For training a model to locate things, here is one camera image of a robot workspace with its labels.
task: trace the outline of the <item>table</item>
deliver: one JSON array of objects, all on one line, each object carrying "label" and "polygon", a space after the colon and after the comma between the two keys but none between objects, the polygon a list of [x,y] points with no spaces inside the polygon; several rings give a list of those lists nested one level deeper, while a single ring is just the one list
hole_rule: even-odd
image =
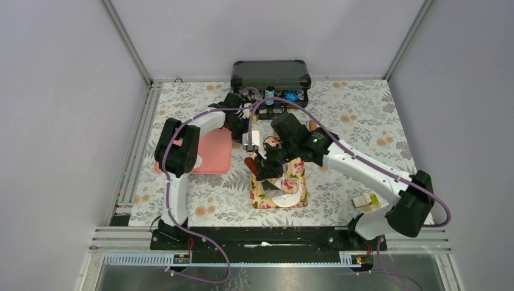
[{"label": "table", "polygon": [[[150,226],[162,213],[164,184],[154,171],[153,153],[162,126],[169,117],[186,120],[222,101],[229,82],[165,83],[159,97],[145,157],[136,187],[129,226]],[[354,148],[407,172],[416,168],[387,82],[384,80],[313,81],[307,109],[332,132]],[[301,122],[309,120],[299,110],[290,110]],[[269,120],[259,120],[254,129],[263,136],[273,134]],[[233,143],[231,168],[224,175],[191,175],[186,198],[189,226],[344,226],[361,212],[387,205],[354,209],[352,198],[374,193],[338,172],[305,166],[309,205],[301,209],[254,209],[249,198],[249,170],[243,163],[249,154]],[[433,223],[432,216],[426,223]]]},{"label": "table", "polygon": [[[376,262],[373,270],[380,270]],[[441,278],[441,268],[430,254],[424,255],[382,255],[387,270],[402,272],[419,282],[425,291],[445,290]],[[383,274],[356,276],[345,267],[283,266],[283,267],[232,267],[232,277],[225,284],[212,285],[180,276],[171,277],[163,272],[163,267],[155,266],[113,266],[104,265],[101,270],[98,291],[260,291],[294,290],[325,291],[340,290],[399,290]],[[184,270],[188,275],[201,278],[225,278],[225,267],[189,267]],[[401,284],[411,290],[419,290],[405,278],[395,276]]]}]

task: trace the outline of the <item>cable clip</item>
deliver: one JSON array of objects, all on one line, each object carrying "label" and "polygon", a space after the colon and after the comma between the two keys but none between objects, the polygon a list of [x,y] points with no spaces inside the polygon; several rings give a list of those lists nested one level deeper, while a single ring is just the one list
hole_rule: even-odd
[{"label": "cable clip", "polygon": [[171,184],[171,183],[172,183],[172,179],[171,179],[171,178],[170,178],[170,179],[168,179],[168,177],[166,177],[166,174],[164,174],[164,172],[163,172],[163,173],[161,173],[161,176],[162,176],[162,181],[164,182],[164,184],[165,184],[165,185],[166,185],[166,184]]}]

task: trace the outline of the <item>toolbox lid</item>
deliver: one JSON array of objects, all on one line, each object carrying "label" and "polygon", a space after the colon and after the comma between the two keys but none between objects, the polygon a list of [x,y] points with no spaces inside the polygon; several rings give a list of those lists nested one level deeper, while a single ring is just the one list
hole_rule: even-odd
[{"label": "toolbox lid", "polygon": [[288,61],[238,61],[232,68],[230,86],[232,90],[256,87],[265,90],[309,89],[311,79],[307,65],[302,60]]}]

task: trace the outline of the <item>pink sponge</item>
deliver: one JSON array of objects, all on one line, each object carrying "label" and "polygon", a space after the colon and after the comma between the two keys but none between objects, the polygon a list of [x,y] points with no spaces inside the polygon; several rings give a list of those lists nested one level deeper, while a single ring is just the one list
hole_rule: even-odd
[{"label": "pink sponge", "polygon": [[[232,136],[228,129],[216,129],[200,138],[195,168],[191,174],[225,174],[230,169]],[[161,173],[158,162],[154,163],[157,173]]]}]

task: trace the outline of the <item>glass panel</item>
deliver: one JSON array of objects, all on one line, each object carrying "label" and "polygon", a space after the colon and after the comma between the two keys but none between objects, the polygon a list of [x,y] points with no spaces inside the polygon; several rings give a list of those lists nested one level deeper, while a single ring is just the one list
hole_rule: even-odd
[{"label": "glass panel", "polygon": [[[403,272],[416,279],[424,290],[444,290],[435,260],[430,255],[382,255],[387,270]],[[374,270],[380,270],[375,260]],[[180,276],[171,277],[162,267],[104,266],[97,290],[399,290],[384,274],[351,274],[348,268],[334,267],[233,267],[228,283],[213,288]],[[189,267],[183,272],[205,279],[223,279],[226,268]],[[407,288],[417,287],[395,277]]]}]

